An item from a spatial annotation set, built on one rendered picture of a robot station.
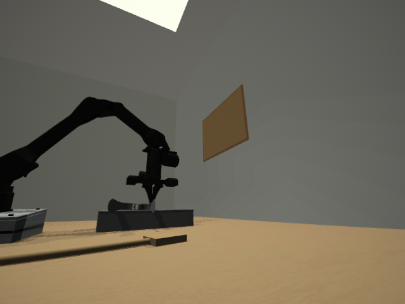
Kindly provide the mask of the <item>grey roasting tin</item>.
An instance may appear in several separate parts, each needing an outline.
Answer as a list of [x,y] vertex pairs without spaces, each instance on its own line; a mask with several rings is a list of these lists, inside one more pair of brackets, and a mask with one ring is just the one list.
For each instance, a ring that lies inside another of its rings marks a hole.
[[96,232],[134,231],[194,225],[194,210],[97,211]]

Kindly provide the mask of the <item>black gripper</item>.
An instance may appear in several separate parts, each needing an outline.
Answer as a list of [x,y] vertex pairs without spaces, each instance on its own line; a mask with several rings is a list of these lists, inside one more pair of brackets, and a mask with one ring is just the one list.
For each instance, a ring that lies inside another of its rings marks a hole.
[[[157,162],[149,162],[146,163],[146,178],[140,179],[139,176],[129,175],[127,177],[126,185],[136,185],[142,184],[142,188],[146,190],[147,197],[149,200],[149,204],[155,200],[156,195],[160,188],[163,187],[163,184],[166,187],[175,187],[178,185],[178,180],[176,178],[167,178],[165,180],[161,180],[161,164]],[[152,185],[153,193],[152,193]]]

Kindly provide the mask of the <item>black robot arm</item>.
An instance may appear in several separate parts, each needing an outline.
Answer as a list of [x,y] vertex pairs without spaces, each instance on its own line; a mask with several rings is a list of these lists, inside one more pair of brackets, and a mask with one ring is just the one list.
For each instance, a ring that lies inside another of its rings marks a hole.
[[[157,162],[167,167],[177,167],[179,157],[177,152],[170,151],[165,136],[159,131],[148,127],[121,103],[105,99],[86,97],[71,115],[50,128],[43,135],[28,145],[18,148],[0,157],[0,213],[9,212],[13,202],[14,180],[26,177],[33,169],[39,166],[36,161],[49,148],[70,134],[77,127],[96,118],[118,117],[127,124],[147,144],[142,152],[147,153],[147,163]],[[162,148],[159,148],[161,147]]]

